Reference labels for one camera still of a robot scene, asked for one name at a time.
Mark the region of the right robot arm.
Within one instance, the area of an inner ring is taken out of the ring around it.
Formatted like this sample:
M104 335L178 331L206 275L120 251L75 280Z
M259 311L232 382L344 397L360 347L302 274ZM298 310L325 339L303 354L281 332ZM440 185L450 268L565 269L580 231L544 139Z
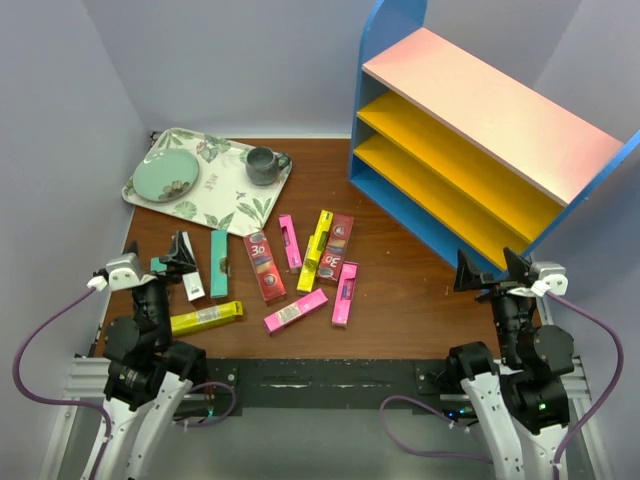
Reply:
M560 448L570 423L562 376L574 370L574 339L554 325L537 326L533 314L544 295L564 295L566 270L552 262L530 262L503 250L508 277L482 271L457 253L454 289L478 291L488 303L501 353L494 361L482 342L450 349L448 386L471 401L499 479L565 479Z

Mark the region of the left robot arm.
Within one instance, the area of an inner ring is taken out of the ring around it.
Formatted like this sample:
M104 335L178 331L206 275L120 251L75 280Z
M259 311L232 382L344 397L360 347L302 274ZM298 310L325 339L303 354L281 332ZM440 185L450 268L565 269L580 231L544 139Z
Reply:
M117 317L104 328L103 357L109 361L102 420L83 471L84 479L124 479L129 455L144 420L156 410L156 425L169 420L161 395L162 384L172 380L185 392L200 390L207 380L202 349L175 341L170 322L169 286L196 271L184 233L172 237L169 252L160 258L161 270L145 270L138 245L95 272L88 287L131 293L133 313Z

